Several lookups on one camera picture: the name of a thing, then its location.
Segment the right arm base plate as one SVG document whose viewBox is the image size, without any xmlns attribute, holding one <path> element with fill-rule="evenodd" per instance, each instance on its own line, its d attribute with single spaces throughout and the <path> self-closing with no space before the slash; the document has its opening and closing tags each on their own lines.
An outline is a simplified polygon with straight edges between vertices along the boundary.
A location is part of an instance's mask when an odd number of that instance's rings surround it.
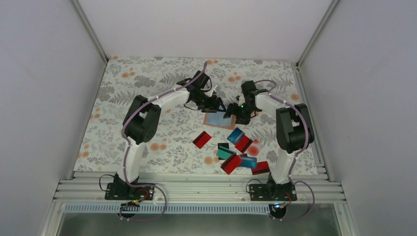
<svg viewBox="0 0 417 236">
<path fill-rule="evenodd" d="M 298 199 L 295 186 L 291 183 L 277 185 L 249 184 L 248 192 L 251 201 L 288 202 Z"/>
</svg>

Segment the light blue card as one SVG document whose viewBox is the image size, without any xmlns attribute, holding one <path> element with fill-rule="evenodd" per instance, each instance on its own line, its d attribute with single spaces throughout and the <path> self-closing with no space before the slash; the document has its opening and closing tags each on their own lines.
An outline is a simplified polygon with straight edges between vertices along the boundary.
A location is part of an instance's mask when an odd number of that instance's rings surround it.
<svg viewBox="0 0 417 236">
<path fill-rule="evenodd" d="M 240 167 L 255 169 L 257 167 L 257 158 L 256 157 L 250 157 L 250 156 L 241 156 L 241 163 Z"/>
</svg>

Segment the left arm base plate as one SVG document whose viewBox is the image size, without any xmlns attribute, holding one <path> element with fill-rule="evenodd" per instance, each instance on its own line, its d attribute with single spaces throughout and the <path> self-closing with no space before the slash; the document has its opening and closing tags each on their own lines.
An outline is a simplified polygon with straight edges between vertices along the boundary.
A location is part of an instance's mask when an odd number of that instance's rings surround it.
<svg viewBox="0 0 417 236">
<path fill-rule="evenodd" d="M 128 185 L 108 183 L 105 200 L 153 200 L 154 187 L 144 186 L 132 188 Z"/>
</svg>

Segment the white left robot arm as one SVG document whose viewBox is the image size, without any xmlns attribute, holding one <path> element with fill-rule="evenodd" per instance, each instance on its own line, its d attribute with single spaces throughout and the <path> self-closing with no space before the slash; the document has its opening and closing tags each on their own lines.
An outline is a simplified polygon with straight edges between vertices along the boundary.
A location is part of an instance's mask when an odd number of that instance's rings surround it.
<svg viewBox="0 0 417 236">
<path fill-rule="evenodd" d="M 177 82 L 168 91 L 146 98 L 138 95 L 134 98 L 123 121 L 122 137 L 127 142 L 122 169 L 118 176 L 123 181 L 118 185 L 117 192 L 124 199 L 136 195 L 139 177 L 139 159 L 144 151 L 145 143 L 156 134 L 159 119 L 163 112 L 178 105 L 193 102 L 197 110 L 203 113 L 225 112 L 226 107 L 214 90 L 211 78 L 203 71 L 197 71 L 193 78 Z"/>
</svg>

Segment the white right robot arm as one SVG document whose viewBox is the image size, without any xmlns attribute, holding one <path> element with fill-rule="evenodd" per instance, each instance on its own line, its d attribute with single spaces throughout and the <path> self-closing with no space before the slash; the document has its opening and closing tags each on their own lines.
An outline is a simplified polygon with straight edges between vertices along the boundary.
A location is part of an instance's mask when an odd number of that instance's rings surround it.
<svg viewBox="0 0 417 236">
<path fill-rule="evenodd" d="M 292 170 L 298 155 L 314 141 L 308 107 L 303 104 L 292 105 L 272 95 L 267 89 L 258 89 L 254 81 L 241 85 L 238 103 L 228 105 L 225 118 L 235 116 L 236 124 L 248 125 L 256 112 L 275 116 L 276 140 L 279 147 L 286 151 L 286 157 L 280 158 L 271 170 L 273 183 L 266 187 L 267 196 L 279 200 L 285 194 L 285 186 L 292 181 Z"/>
</svg>

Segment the tan leather card holder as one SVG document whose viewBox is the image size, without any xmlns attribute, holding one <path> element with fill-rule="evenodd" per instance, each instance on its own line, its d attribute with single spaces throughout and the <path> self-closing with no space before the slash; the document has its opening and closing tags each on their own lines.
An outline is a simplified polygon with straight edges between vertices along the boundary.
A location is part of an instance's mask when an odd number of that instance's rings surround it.
<svg viewBox="0 0 417 236">
<path fill-rule="evenodd" d="M 205 113 L 203 125 L 234 130 L 236 127 L 235 117 L 224 118 L 224 114 L 224 112 Z"/>
</svg>

